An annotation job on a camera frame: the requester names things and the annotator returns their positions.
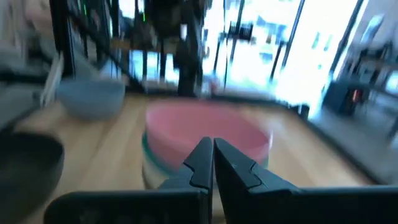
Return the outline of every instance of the bowl rim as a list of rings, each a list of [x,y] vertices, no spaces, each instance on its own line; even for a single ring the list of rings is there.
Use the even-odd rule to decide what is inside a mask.
[[[126,86],[124,83],[122,82],[117,82],[117,81],[112,81],[112,80],[106,80],[106,79],[98,79],[98,80],[86,80],[86,79],[68,79],[68,80],[62,80],[61,83],[59,84],[59,86],[57,87],[57,91],[59,90],[63,90],[64,88],[68,88],[70,87],[70,85],[81,85],[81,84],[104,84],[106,83],[107,85],[110,86],[116,86],[118,88],[118,90],[120,90],[120,92],[125,93],[126,92]]]
[[[185,151],[183,151],[183,150],[181,150],[181,149],[183,149],[183,148],[189,148],[189,147],[191,147],[191,146],[189,146],[189,143],[187,143],[187,142],[181,142],[181,141],[178,141],[178,140],[176,140],[176,138],[173,138],[172,136],[170,136],[170,135],[166,135],[166,134],[163,134],[163,132],[161,132],[161,131],[159,131],[158,129],[152,129],[152,128],[149,128],[149,116],[148,116],[148,113],[150,113],[150,112],[148,112],[148,111],[150,111],[150,110],[153,110],[153,109],[159,109],[160,107],[162,107],[163,105],[166,105],[166,104],[168,104],[168,103],[181,103],[181,102],[190,102],[190,103],[193,103],[193,104],[196,104],[195,102],[197,102],[197,101],[192,101],[192,100],[162,100],[162,101],[157,101],[157,102],[155,102],[155,103],[153,103],[152,105],[150,105],[148,108],[147,108],[147,113],[146,113],[146,131],[148,131],[148,132],[150,132],[149,134],[151,134],[151,135],[153,135],[154,137],[156,137],[157,139],[159,139],[159,140],[161,140],[161,141],[163,141],[163,142],[171,142],[171,144],[167,144],[167,145],[172,145],[173,146],[173,148],[176,150],[176,151],[178,151],[178,152],[182,152],[182,153],[184,153]],[[267,144],[269,145],[269,147],[266,149],[266,154],[268,154],[269,153],[269,151],[270,151],[270,148],[271,148],[271,144],[272,144],[272,139],[273,139],[273,132],[272,131],[265,131],[265,130],[263,130],[263,129],[261,129],[261,128],[259,128],[258,126],[256,126],[253,122],[251,122],[250,120],[248,120],[246,117],[244,117],[242,114],[240,114],[240,113],[238,113],[237,111],[235,111],[235,110],[232,110],[231,108],[229,108],[229,107],[227,107],[226,105],[219,105],[218,103],[214,103],[214,102],[204,102],[204,101],[200,101],[200,103],[204,103],[204,104],[206,104],[206,105],[216,105],[216,106],[220,106],[220,108],[224,108],[224,109],[226,109],[226,112],[227,113],[231,113],[233,116],[236,116],[236,117],[238,117],[239,119],[242,119],[245,123],[247,123],[249,126],[251,126],[251,127],[253,127],[254,129],[256,129],[256,130],[258,130],[260,133],[262,133],[265,137],[266,137],[266,139],[267,139]],[[250,149],[248,149],[248,151],[253,151],[253,150],[256,150],[256,149],[260,149],[260,148],[262,148],[261,146],[257,146],[257,147],[251,147]]]
[[[118,94],[107,94],[106,91],[102,91],[100,94],[102,94],[100,97],[95,97],[95,100],[87,100],[86,97],[78,97],[74,94],[67,94],[67,91],[65,90],[66,88],[69,88],[69,85],[73,85],[75,83],[79,82],[86,82],[86,83],[112,83],[114,86],[118,86],[117,91]],[[67,103],[69,104],[70,102],[73,103],[83,103],[85,105],[90,105],[90,106],[99,106],[100,108],[103,107],[104,103],[114,103],[114,102],[123,102],[124,97],[126,96],[126,88],[125,85],[121,82],[113,82],[113,81],[106,81],[106,80],[65,80],[62,81],[61,84],[58,86],[58,88],[55,90],[55,94],[57,98],[62,102],[62,103]]]
[[[177,173],[176,170],[173,170],[172,167],[170,167],[165,161],[163,161],[162,158],[159,158],[150,148],[146,130],[144,130],[144,132],[142,133],[141,147],[144,151],[144,157],[148,157],[162,172],[167,175],[175,175]]]

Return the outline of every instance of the wooden tabletop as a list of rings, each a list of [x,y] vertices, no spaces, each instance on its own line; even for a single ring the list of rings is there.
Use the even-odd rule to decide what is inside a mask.
[[[146,108],[158,98],[130,95],[119,116],[80,121],[60,103],[21,121],[17,129],[56,134],[65,147],[63,174],[52,195],[79,190],[142,190],[141,137]],[[301,187],[367,185],[358,171],[317,138],[296,116],[277,108],[233,105],[248,119],[274,133],[269,168]],[[41,206],[22,223],[41,224]]]

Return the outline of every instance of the glass door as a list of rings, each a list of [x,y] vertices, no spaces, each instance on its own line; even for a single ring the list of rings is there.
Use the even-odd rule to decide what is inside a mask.
[[[328,75],[358,0],[306,0],[286,69]],[[284,75],[295,75],[287,72]]]
[[[290,38],[296,14],[303,0],[245,0],[240,23],[253,24],[252,40],[224,41],[218,53],[216,70],[217,38],[224,29],[222,1],[213,1],[208,12],[205,28],[208,29],[208,61],[203,62],[204,73],[215,72],[227,87],[265,89],[276,59],[278,46]],[[238,22],[241,0],[226,0],[225,31],[231,23]]]

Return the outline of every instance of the teal bowl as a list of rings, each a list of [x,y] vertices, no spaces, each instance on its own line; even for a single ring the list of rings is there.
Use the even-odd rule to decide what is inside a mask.
[[[164,175],[171,176],[175,175],[177,173],[177,170],[172,169],[172,166],[166,164],[162,158],[158,158],[153,151],[150,149],[148,140],[147,140],[147,133],[144,132],[142,134],[142,150],[144,151],[144,159],[150,160],[150,163],[153,166],[156,166],[156,168],[161,171]],[[269,158],[267,157],[264,162],[261,164],[264,168],[268,167],[268,160]]]

